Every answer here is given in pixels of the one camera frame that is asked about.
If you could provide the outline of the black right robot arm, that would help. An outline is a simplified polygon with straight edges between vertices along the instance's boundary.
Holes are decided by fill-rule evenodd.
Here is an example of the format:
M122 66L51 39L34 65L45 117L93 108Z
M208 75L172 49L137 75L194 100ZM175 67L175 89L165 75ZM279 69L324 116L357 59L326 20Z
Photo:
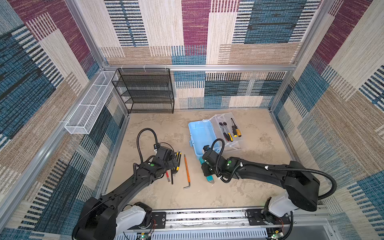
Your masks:
M317 210L320 181L314 176L316 171L306 169L298 162L267 165L236 157L225 159L208 147L204 148L202 158L204 173L215 174L224 183L233 179L250 179L272 184L285 189L296 208L308 212Z

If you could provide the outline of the teal utility knife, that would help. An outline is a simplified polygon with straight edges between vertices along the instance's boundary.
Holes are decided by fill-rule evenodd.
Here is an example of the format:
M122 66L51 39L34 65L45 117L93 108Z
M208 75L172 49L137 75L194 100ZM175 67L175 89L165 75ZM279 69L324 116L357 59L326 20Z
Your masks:
M200 162L201 165L203 165L203 163L204 163L205 161L202 159L202 157L199 157L199 162ZM209 183L211 183L211 184L214 184L214 183L215 183L215 181L214 181L214 179L213 179L212 176L207 176L206 179L207 179L207 181L208 181Z

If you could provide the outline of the orange pencil tool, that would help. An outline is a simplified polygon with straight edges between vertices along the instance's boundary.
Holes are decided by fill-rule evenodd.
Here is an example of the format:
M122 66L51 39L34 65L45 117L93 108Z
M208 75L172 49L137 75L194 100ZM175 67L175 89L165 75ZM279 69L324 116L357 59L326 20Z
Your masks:
M185 161L188 185L186 187L183 187L183 189L186 190L186 189L189 189L191 187L191 179L190 179L190 173L189 173L189 167L188 167L188 161L187 161L186 154L184 154L184 161Z

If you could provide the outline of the light blue plastic tool box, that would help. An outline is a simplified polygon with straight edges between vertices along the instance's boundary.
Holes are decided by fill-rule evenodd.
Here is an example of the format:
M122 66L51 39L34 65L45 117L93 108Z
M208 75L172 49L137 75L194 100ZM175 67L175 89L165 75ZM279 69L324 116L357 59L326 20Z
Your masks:
M216 139L223 139L223 141L225 141L225 147L223 152L224 155L239 152L244 148L245 138L243 137L243 135L240 138L233 136L231 118L234 119L236 125L239 128L239 124L235 120L233 113L217 114L211 117L210 119L188 123L191 136L190 146L194 148L195 155L197 156L197 158L203 156L203 147L206 145L211 146L214 140ZM219 122L227 123L227 127L233 137L233 142L226 141L219 125Z

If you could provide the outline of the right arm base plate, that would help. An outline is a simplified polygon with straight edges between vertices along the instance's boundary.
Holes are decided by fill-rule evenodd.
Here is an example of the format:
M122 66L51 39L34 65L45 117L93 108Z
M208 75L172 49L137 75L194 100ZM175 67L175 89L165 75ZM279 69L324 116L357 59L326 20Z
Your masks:
M282 217L276 217L269 212L263 213L262 209L248 209L245 212L245 217L248 219L250 226L261 225L289 225L291 223L288 214Z

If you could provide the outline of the wooden handled screwdriver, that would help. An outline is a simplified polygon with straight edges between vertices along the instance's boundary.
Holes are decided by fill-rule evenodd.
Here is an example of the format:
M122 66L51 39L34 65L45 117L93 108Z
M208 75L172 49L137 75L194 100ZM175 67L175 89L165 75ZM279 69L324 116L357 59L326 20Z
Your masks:
M236 127L237 127L237 134L238 134L238 136L237 137L241 137L242 136L242 133L241 133L241 131L239 130L239 128L238 128L238 126L236 125Z

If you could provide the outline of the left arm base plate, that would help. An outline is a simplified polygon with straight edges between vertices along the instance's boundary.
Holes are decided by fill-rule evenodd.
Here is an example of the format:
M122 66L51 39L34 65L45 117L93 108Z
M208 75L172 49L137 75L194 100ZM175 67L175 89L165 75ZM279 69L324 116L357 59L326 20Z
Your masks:
M152 212L150 217L145 217L143 223L138 226L133 226L129 228L129 230L164 229L166 227L166 220L166 212Z

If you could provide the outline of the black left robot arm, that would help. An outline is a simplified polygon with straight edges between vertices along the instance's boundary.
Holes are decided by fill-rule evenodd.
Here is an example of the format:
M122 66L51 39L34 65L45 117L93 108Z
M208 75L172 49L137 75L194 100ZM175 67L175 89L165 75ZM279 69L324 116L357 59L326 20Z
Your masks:
M139 202L131 210L123 209L141 190L180 165L180 155L169 149L158 151L146 161L134 164L134 173L116 189L98 199L91 197L83 206L76 223L74 240L113 240L127 229L151 223L152 209Z

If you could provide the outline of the black yellow small screwdriver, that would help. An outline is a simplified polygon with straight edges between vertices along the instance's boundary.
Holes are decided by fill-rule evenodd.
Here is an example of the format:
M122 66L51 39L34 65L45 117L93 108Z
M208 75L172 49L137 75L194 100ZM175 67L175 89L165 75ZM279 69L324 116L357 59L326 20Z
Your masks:
M235 124L233 118L231 118L231 121L232 121L232 131L233 131L233 136L234 136L234 137L237 137L238 134L237 134L237 127L236 127L236 124Z

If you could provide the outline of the yellow handled wrench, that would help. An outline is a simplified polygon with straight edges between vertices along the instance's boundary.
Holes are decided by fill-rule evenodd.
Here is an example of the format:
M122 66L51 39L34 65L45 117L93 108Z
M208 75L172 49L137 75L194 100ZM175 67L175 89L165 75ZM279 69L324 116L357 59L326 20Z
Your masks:
M227 123L226 123L226 122L223 122L223 125L224 125L224 127L225 127L225 129L226 129L227 135L229 136L229 140L230 140L230 142L233 142L233 137L232 137L232 135L231 135L231 133L230 133L228 127L227 127Z

